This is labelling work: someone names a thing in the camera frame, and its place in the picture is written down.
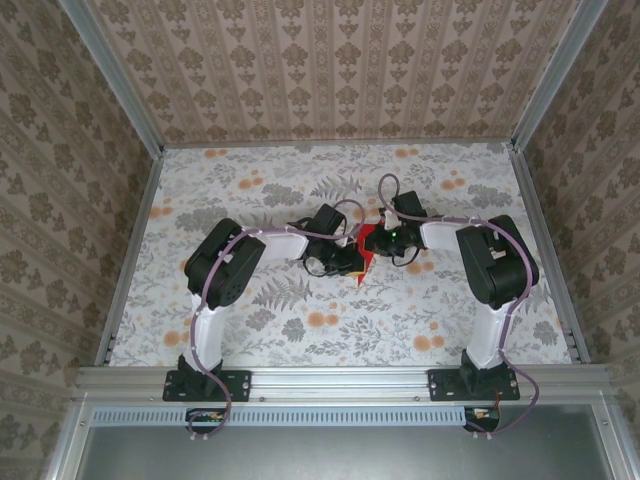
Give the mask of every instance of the vent slot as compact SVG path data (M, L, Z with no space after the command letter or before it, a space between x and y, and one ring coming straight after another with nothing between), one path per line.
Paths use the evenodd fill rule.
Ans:
M98 407L91 426L186 426L186 407ZM455 426L466 423L464 407L253 407L238 405L229 426L386 427ZM214 425L194 422L196 426Z

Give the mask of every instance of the black mounting bracket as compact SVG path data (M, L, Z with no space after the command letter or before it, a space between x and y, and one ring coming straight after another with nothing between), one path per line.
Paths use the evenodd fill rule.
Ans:
M211 370L229 390L234 402L248 402L251 393L250 370L222 370L222 362ZM165 402L224 402L224 393L206 375L194 370L180 355L178 369L170 370L164 384Z
M489 369L478 369L462 352L458 368L427 370L432 402L520 400L518 380L513 370L502 363Z

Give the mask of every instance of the white table surface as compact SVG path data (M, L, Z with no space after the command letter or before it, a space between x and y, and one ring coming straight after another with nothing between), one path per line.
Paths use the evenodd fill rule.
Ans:
M507 354L520 364L569 363L508 151L503 144L181 149L165 153L111 365L174 365L188 340L184 263L213 226L282 226L324 202L362 202L377 219L378 179L416 190L429 214L510 215L541 269ZM385 189L392 196L393 184ZM350 225L355 208L345 206ZM259 269L234 304L223 338L230 366L454 365L471 335L476 300L459 256L422 252L396 268L376 257L353 278L313 278L298 262Z

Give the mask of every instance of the purple cable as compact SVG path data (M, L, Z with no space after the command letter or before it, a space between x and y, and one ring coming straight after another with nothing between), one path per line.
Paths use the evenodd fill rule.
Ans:
M533 410L533 407L535 407L536 403L538 402L538 398L540 398L540 387L538 386L536 381L528 373L523 372L520 368L516 367L513 363L511 363L511 361L507 358L507 356L504 353L504 346L507 341L507 335L509 333L509 325L511 324L511 316L513 315L513 312L520 306L520 304L524 302L524 300L529 296L529 293L531 292L531 288L533 286L533 270L531 269L531 263L529 262L529 257L524 251L524 248L522 248L522 246L518 243L518 241L515 238L513 238L513 236L511 236L504 229L498 227L497 225L494 225L493 223L487 222L485 220L480 220L477 218L458 218L458 217L439 217L439 218L417 217L414 215L405 215L404 213L398 212L395 208L393 208L393 206L389 202L385 200L384 196L382 195L382 184L387 178L393 178L395 180L396 195L400 192L400 180L398 179L398 177L395 176L393 173L386 173L380 178L380 181L378 182L378 196L380 197L380 200L382 201L382 204L384 205L384 207L390 212L397 215L399 218L405 218L407 220L416 220L419 222L431 222L431 223L441 222L441 223L453 223L453 224L461 224L461 225L482 225L502 235L513 246L513 248L515 248L516 252L518 252L518 255L520 255L520 258L522 258L522 261L524 263L524 268L527 273L527 284L522 294L507 309L507 313L505 314L504 326L500 334L500 342L498 344L498 353L500 354L500 358L502 359L502 361L506 363L509 368L511 368L517 374L526 378L529 381L529 383L531 383L531 385L533 386L534 394L533 394L533 397L531 397L531 402L529 403L525 411L522 412L522 414L517 419L515 419L506 427L499 428L491 432L491 434L496 435L498 433L506 432L507 430L511 429L512 427L519 424L522 420L524 420L524 418L527 415L529 415L531 410ZM482 431L482 429L477 425L471 422L469 423L473 427L478 428L479 430Z
M231 402L231 394L229 393L229 389L227 389L226 385L224 383L222 383L222 381L218 377L216 377L213 373L211 373L209 370L207 370L207 368L200 361L200 357L198 356L198 354L196 352L196 343L195 343L196 323L198 321L198 317L200 316L200 313L207 306L207 293L209 292L209 287L211 286L211 281L213 280L213 277L215 276L216 272L218 271L218 268L220 268L220 265L222 265L222 262L223 262L224 258L227 255L229 255L229 253L231 253L231 250L233 250L233 247L240 240L242 240L247 235L251 235L251 234L254 234L254 233L299 233L302 236L323 238L325 240L340 240L342 238L349 238L349 237L356 236L358 234L358 232L360 231L360 229L362 228L362 225L364 225L364 221L366 219L366 214L365 214L364 207L359 202L357 202L356 200L351 200L350 198L346 198L344 200L340 200L338 203L336 203L334 205L334 207L337 207L337 206L342 205L344 203L353 203L354 205L356 205L360 209L361 218L362 218L362 221L360 223L356 224L356 226L353 227L353 229L351 229L351 231L348 232L348 233L344 233L342 235L323 235L321 233L312 233L312 232L300 231L300 230L297 230L295 227L290 227L290 226L287 226L287 227L269 227L269 228L252 228L252 229L249 229L249 230L243 230L242 232L240 232L236 237L234 237L227 244L227 246L222 250L222 252L220 252L218 258L216 259L216 261L214 262L213 266L211 267L211 270L209 270L209 274L207 275L207 279L205 280L204 286L202 287L202 299L200 301L200 305L198 306L198 308L196 308L196 311L193 313L193 317L191 318L191 328L189 330L190 347L191 347L191 354L193 355L193 361L196 363L196 366L198 367L198 369L204 375L206 375L207 377L212 379L216 383L216 385L218 385L218 387L220 387L220 389L224 393L224 398L225 398L225 402L226 402L226 408L225 408L225 412L224 412L224 417L222 418L220 423L211 432L209 432L208 435L217 434L222 429L224 424L227 423L227 421L229 420L229 416L231 415L231 403L232 403ZM189 421L189 424L187 426L187 429L188 429L189 433L191 433L191 438L192 439L195 439L197 437L197 435L198 435L196 432L193 431L193 420L194 420L194 418L199 417L199 416L203 416L206 413L207 412L196 412L191 417L191 419Z

